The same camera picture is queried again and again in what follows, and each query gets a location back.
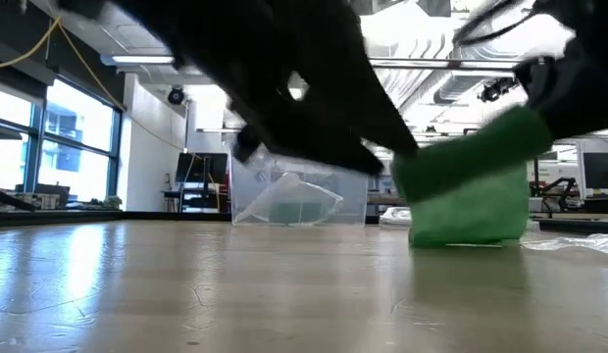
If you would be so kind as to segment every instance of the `computer screen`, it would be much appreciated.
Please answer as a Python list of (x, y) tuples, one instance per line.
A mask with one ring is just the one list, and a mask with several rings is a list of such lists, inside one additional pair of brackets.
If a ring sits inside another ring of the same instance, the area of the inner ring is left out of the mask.
[(226, 183), (228, 154), (180, 153), (177, 158), (176, 182), (204, 182), (204, 167), (213, 179), (206, 182)]
[(585, 187), (608, 189), (608, 153), (583, 153)]

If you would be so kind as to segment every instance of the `window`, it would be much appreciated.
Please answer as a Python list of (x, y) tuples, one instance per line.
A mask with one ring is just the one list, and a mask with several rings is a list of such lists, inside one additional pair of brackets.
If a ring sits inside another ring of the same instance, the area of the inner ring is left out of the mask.
[(0, 119), (29, 126), (32, 104), (24, 99), (0, 91)]
[(0, 188), (14, 190), (24, 183), (28, 136), (23, 140), (0, 140)]
[(47, 90), (45, 132), (110, 151), (113, 120), (112, 108), (60, 80)]
[(104, 200), (108, 187), (108, 162), (107, 156), (45, 140), (38, 182), (70, 187), (72, 200)]

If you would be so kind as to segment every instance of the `security camera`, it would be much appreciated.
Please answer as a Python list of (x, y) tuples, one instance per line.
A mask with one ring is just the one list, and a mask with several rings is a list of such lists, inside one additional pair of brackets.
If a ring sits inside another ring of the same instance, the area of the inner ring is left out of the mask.
[(169, 97), (167, 97), (169, 103), (173, 105), (181, 105), (185, 98), (184, 87), (182, 86), (173, 86), (171, 88), (171, 92), (169, 93)]

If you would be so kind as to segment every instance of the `clear plastic container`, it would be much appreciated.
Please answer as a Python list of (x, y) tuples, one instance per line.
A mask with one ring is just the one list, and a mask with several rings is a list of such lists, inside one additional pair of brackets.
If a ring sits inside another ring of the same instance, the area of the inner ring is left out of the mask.
[(230, 158), (232, 224), (363, 226), (367, 177), (259, 150), (247, 165)]

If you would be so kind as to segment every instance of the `green fabric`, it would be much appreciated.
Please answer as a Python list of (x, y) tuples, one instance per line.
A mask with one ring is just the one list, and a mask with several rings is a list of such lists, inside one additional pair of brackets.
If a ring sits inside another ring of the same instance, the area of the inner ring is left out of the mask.
[(326, 214), (319, 202), (276, 202), (272, 204), (269, 222), (277, 225), (309, 224)]
[(474, 135), (436, 143), (413, 158), (396, 156), (392, 174), (412, 204), (526, 162), (551, 145), (552, 136), (540, 116), (514, 107)]
[(527, 166), (476, 178), (411, 205), (411, 219), (412, 247), (520, 239), (529, 219)]

